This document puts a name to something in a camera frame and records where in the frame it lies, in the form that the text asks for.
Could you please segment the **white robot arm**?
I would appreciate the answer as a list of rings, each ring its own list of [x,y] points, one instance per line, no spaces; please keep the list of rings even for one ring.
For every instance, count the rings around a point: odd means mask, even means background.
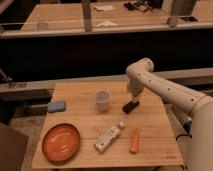
[[[153,74],[154,64],[143,58],[126,68],[133,99],[144,88],[173,103],[192,118],[187,171],[213,171],[213,97]]]

